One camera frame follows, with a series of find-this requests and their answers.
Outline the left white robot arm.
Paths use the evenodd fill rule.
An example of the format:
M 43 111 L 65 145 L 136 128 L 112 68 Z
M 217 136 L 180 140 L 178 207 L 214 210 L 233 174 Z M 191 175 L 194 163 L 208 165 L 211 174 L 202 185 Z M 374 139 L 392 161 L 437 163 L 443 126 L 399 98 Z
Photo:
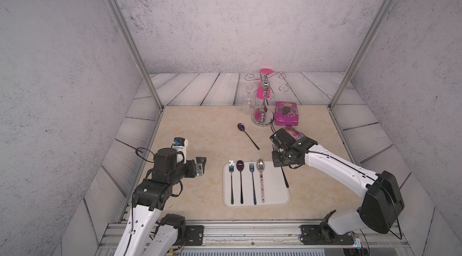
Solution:
M 182 179 L 202 176 L 206 158 L 186 159 L 188 140 L 175 138 L 170 148 L 153 154 L 143 181 L 134 189 L 128 223 L 115 251 L 116 256 L 165 256 L 174 246 L 183 246 L 188 237 L 185 217 L 168 213 L 161 218 L 177 184 L 183 189 Z

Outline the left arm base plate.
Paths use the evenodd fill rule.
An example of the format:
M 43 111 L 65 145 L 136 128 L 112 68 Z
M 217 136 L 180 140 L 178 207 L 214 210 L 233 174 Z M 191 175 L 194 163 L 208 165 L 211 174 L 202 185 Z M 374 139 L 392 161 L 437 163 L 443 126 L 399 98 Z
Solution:
M 178 228 L 178 238 L 174 246 L 202 246 L 204 235 L 203 225 L 185 225 Z

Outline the purple spoon dark handle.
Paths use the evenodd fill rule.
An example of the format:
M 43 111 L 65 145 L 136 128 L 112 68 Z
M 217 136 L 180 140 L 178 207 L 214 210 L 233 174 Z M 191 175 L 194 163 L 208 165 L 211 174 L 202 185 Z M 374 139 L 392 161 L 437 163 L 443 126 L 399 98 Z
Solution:
M 260 147 L 254 142 L 254 140 L 250 137 L 250 135 L 247 133 L 247 131 L 245 130 L 245 126 L 242 124 L 242 123 L 238 123 L 238 129 L 242 132 L 244 132 L 247 137 L 249 138 L 249 140 L 253 143 L 253 145 L 258 149 L 260 150 Z

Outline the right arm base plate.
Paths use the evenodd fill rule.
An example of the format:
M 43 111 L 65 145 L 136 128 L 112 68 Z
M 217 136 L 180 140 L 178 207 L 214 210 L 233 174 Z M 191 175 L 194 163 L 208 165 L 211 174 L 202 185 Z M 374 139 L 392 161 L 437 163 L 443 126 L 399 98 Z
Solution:
M 329 226 L 301 225 L 300 241 L 303 245 L 353 245 L 351 234 L 338 235 Z

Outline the green handled fork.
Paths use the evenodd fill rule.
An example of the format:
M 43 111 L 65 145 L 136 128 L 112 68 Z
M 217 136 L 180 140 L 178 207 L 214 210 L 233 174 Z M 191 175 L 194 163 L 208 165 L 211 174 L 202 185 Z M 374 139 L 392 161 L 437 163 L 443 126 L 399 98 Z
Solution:
M 233 172 L 234 172 L 234 161 L 229 161 L 229 173 L 230 173 L 230 177 L 231 177 L 231 205 L 234 204 Z

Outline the blue fork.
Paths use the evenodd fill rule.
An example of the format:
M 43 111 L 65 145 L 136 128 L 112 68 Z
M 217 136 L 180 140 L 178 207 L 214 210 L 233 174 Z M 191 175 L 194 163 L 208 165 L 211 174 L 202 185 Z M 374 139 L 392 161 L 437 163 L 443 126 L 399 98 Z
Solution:
M 253 186 L 253 204 L 257 204 L 257 199 L 256 199 L 256 190 L 255 190 L 255 178 L 254 178 L 254 172 L 255 172 L 255 163 L 253 161 L 249 162 L 249 170 L 251 172 L 251 177 L 252 177 L 252 186 Z

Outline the silver spoon pink handle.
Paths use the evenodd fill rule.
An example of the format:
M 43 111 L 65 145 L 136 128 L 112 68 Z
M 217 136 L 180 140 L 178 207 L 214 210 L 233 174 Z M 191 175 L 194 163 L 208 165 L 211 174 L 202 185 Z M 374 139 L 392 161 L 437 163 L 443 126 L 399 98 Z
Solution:
M 257 170 L 260 175 L 260 186 L 261 186 L 261 201 L 265 203 L 265 191 L 264 191 L 264 182 L 263 182 L 263 172 L 265 169 L 265 162 L 262 159 L 257 161 Z

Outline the purple fork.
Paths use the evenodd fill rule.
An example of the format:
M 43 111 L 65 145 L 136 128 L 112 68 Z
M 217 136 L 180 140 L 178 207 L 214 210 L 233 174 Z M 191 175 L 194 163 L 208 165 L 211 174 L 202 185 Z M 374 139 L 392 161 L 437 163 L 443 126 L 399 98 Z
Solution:
M 276 147 L 275 144 L 273 144 L 273 151 L 274 151 L 274 152 L 278 152 L 278 148 Z M 289 183 L 288 183 L 288 180 L 287 180 L 287 178 L 286 178 L 284 169 L 283 169 L 283 167 L 280 167 L 280 169 L 281 169 L 281 171 L 282 171 L 283 179 L 284 179 L 284 181 L 285 181 L 285 186 L 286 186 L 287 189 L 289 189 Z

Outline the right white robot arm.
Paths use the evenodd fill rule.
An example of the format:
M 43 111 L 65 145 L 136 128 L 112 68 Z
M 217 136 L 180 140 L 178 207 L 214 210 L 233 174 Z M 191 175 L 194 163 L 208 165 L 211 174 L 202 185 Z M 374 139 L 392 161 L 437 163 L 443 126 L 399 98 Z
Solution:
M 275 167 L 316 168 L 352 190 L 362 205 L 343 213 L 333 210 L 320 223 L 321 239 L 332 243 L 337 236 L 370 228 L 377 233 L 391 232 L 405 208 L 396 177 L 362 168 L 325 149 L 317 141 L 292 127 L 281 128 L 270 136 Z

